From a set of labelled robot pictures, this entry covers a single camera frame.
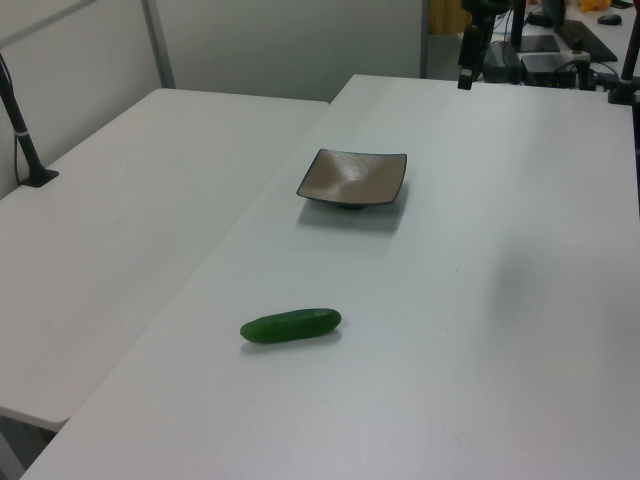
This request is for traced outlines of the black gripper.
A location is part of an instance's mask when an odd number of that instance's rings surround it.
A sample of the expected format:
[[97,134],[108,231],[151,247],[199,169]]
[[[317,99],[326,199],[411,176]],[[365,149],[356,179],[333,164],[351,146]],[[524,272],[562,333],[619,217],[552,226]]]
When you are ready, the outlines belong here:
[[470,90],[472,88],[473,75],[481,64],[482,40],[483,30],[480,26],[469,24],[465,28],[458,60],[460,66],[458,89]]

